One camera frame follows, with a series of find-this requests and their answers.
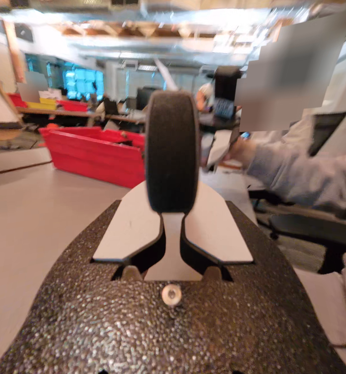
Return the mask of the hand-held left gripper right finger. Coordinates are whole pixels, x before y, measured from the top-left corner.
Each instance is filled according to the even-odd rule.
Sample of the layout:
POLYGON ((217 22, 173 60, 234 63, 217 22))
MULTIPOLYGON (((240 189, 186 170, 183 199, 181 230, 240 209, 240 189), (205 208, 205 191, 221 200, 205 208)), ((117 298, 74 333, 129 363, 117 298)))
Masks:
POLYGON ((180 256, 200 275, 210 267, 230 277, 227 266, 253 264, 253 256, 218 192, 199 181, 194 205, 181 224, 180 256))

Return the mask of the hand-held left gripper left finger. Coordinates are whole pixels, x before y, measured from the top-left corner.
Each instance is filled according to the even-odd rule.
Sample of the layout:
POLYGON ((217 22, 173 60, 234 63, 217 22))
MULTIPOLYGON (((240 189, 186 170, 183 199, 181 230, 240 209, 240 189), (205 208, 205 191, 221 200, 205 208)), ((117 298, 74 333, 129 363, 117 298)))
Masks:
POLYGON ((152 210, 147 183, 143 181, 121 199, 93 255, 93 261, 135 266, 144 273, 164 254, 163 220, 152 210))

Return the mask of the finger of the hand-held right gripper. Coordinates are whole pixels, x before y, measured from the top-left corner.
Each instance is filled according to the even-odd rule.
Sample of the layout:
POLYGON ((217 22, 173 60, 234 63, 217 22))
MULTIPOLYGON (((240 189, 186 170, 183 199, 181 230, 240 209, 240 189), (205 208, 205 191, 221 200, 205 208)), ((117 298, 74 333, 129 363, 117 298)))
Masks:
POLYGON ((208 154, 207 171, 218 164, 228 153, 231 138, 231 130, 218 130, 215 132, 208 154))

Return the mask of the black oval case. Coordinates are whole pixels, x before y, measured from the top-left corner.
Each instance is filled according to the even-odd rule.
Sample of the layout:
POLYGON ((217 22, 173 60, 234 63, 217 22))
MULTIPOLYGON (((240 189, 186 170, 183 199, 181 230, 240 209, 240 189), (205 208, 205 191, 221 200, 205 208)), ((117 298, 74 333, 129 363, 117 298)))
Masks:
POLYGON ((189 213, 199 180, 199 121, 191 93, 152 93, 145 122, 145 176, 157 213, 189 213))

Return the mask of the red plastic bin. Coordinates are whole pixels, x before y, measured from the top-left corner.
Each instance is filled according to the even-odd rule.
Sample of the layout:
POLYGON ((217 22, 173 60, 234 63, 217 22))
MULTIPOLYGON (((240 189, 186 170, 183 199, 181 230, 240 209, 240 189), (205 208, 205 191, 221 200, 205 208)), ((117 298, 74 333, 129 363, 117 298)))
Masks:
POLYGON ((144 136, 100 127, 42 128, 52 163, 61 171, 134 188, 145 180, 144 136))

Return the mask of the person's right hand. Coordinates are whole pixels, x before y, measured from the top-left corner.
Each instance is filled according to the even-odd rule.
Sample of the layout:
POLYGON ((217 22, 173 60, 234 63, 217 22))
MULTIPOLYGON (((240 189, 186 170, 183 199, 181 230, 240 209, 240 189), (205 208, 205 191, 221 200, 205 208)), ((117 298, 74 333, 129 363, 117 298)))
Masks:
POLYGON ((238 137, 237 140, 229 147, 224 161, 237 161, 242 168, 246 170, 254 159, 257 144, 249 139, 238 137))

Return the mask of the black monitor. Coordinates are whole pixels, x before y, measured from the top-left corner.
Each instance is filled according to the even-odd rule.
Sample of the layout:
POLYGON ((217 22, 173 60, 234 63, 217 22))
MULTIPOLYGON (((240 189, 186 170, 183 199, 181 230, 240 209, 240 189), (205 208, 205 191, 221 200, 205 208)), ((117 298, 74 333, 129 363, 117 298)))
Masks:
POLYGON ((143 110, 148 105, 152 93, 156 90, 162 90, 162 88, 155 86, 137 88, 136 110, 143 110))

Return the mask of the wooden background table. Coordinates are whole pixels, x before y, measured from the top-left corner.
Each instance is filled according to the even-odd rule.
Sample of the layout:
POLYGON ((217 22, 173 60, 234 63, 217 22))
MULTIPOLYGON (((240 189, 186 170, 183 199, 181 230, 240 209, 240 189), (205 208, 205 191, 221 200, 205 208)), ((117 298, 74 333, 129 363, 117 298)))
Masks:
MULTIPOLYGON (((44 110, 36 108, 24 108, 24 107, 15 107, 18 113, 20 114, 41 114, 41 115, 50 115, 50 116, 75 116, 75 117, 85 117, 85 118, 100 118, 101 115, 92 112, 80 112, 80 111, 65 111, 65 110, 44 110)), ((118 121, 125 121, 131 123, 145 123, 147 118, 147 112, 135 110, 129 114, 121 115, 105 115, 105 119, 115 119, 118 121)))

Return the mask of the red storage crate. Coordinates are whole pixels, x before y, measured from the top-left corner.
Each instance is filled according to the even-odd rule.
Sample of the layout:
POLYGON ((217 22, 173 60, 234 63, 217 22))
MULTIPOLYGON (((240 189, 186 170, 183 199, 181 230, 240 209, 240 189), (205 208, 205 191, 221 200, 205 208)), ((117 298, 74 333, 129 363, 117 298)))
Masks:
POLYGON ((19 93, 7 93, 7 95, 9 96, 15 107, 28 108, 27 103, 22 100, 21 95, 19 93))
POLYGON ((72 101, 72 100, 56 100, 56 109, 63 111, 84 112, 88 111, 86 102, 72 101))

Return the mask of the person's clothed body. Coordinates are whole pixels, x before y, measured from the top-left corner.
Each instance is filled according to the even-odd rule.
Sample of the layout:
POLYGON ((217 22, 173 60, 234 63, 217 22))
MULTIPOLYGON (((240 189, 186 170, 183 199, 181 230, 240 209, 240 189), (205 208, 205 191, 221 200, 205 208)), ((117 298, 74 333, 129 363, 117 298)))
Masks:
POLYGON ((294 269, 330 345, 346 365, 346 253, 341 273, 314 274, 294 269))

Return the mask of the yellow storage crate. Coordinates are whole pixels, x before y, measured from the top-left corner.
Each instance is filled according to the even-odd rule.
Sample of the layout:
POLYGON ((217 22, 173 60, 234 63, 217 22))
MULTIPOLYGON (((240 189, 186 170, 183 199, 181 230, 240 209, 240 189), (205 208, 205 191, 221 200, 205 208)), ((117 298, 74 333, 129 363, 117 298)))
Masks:
POLYGON ((55 99, 40 98, 39 102, 26 101, 26 107, 37 110, 56 110, 57 101, 55 99))

